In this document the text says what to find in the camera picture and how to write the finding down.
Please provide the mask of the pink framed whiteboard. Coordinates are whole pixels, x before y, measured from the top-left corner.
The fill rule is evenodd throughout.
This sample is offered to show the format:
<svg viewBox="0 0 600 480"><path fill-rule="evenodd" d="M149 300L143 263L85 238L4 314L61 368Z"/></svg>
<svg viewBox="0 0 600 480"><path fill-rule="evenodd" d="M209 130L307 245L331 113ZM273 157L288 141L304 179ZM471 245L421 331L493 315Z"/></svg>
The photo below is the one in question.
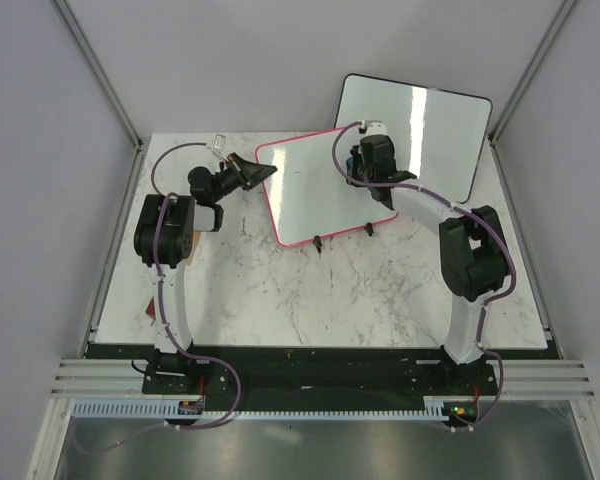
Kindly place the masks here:
<svg viewBox="0 0 600 480"><path fill-rule="evenodd" d="M276 168L265 180L264 192L281 246L310 243L397 217L367 189L348 185L336 169L332 146L339 133L334 128L299 134L256 148L256 162Z"/></svg>

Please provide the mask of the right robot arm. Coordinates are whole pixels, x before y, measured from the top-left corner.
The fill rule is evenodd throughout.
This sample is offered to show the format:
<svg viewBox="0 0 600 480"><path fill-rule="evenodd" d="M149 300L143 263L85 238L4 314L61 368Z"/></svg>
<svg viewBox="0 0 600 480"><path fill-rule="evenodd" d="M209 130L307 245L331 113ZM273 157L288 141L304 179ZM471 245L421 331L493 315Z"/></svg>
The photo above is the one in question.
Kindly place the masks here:
<svg viewBox="0 0 600 480"><path fill-rule="evenodd" d="M386 134L361 138L346 161L347 181L367 188L388 209L404 213L437 235L442 278L452 294L449 331L442 345L447 361L438 381L447 392L463 392L474 381L470 364L486 352L482 336L486 307L515 288L516 270L497 211L468 210L397 169L395 147Z"/></svg>

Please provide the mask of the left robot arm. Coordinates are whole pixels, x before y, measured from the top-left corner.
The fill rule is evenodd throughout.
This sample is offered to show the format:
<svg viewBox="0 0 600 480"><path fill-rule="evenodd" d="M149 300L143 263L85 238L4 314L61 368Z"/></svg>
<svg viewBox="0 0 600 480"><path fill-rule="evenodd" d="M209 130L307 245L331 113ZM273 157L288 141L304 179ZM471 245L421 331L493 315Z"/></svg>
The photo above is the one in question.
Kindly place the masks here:
<svg viewBox="0 0 600 480"><path fill-rule="evenodd" d="M149 194L136 224L133 246L141 262L155 272L153 304L156 316L154 348L165 354L190 350L193 337L185 305L185 269L196 246L197 233L220 230L220 201L234 191L250 191L277 172L231 153L220 170L204 166L188 174L189 193Z"/></svg>

